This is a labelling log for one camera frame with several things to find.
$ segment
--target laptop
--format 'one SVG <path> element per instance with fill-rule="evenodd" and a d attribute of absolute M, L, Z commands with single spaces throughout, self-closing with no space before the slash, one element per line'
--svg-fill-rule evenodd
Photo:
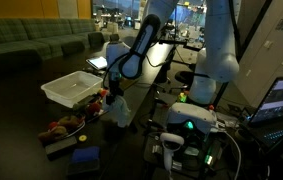
<path fill-rule="evenodd" d="M 283 135 L 283 77 L 274 80 L 255 113 L 242 127 L 267 148 Z"/>

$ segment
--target white plastic bin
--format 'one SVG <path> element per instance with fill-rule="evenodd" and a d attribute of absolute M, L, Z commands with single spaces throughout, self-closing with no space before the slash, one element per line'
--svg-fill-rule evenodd
<path fill-rule="evenodd" d="M 102 78 L 91 73 L 76 71 L 41 86 L 47 98 L 72 108 L 85 97 L 97 93 Z"/>

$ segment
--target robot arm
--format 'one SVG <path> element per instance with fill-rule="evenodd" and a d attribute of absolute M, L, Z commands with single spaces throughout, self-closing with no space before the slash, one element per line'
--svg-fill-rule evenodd
<path fill-rule="evenodd" d="M 241 0 L 233 0 L 235 14 Z M 148 0 L 139 34 L 132 47 L 123 42 L 109 43 L 107 61 L 110 93 L 106 104 L 111 105 L 117 95 L 123 96 L 119 89 L 121 75 L 136 79 L 142 73 L 142 63 L 151 42 L 167 22 L 178 0 Z M 235 39 L 228 0 L 207 0 L 205 25 L 206 48 L 198 53 L 196 74 L 190 89 L 189 98 L 198 104 L 209 104 L 216 90 L 216 82 L 228 82 L 239 71 L 235 56 Z"/>
<path fill-rule="evenodd" d="M 116 95 L 123 95 L 119 89 L 121 75 L 127 79 L 136 79 L 141 75 L 142 63 L 152 40 L 172 14 L 177 2 L 178 0 L 149 0 L 133 46 L 130 48 L 123 42 L 108 44 L 106 52 L 110 89 L 106 99 L 108 105 L 115 101 Z"/>

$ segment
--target table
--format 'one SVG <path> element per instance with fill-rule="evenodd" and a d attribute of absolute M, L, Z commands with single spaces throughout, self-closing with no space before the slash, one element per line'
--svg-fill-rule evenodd
<path fill-rule="evenodd" d="M 66 179 L 66 167 L 72 154 L 66 154 L 49 161 L 37 135 L 47 130 L 52 121 L 69 115 L 72 110 L 48 100 L 41 85 L 87 65 L 85 59 L 92 56 L 104 56 L 105 47 L 87 49 L 83 53 L 69 57 L 58 57 L 44 61 L 40 67 L 16 73 L 0 79 L 0 179 Z M 148 56 L 153 64 L 165 59 L 170 46 L 156 45 Z M 139 82 L 151 84 L 160 68 L 143 64 L 144 73 Z M 125 92 L 125 99 L 131 108 L 130 122 L 140 107 L 149 88 L 130 87 Z M 100 120 L 88 123 L 78 133 L 88 139 L 79 143 L 77 148 L 100 147 L 101 170 L 109 163 L 117 144 L 105 140 L 110 113 Z"/>

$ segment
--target couch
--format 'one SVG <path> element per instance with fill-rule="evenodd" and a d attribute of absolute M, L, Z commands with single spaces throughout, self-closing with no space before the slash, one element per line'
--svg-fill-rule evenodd
<path fill-rule="evenodd" d="M 36 50 L 44 61 L 62 56 L 64 44 L 82 42 L 90 48 L 88 34 L 95 32 L 93 19 L 0 18 L 0 54 Z"/>

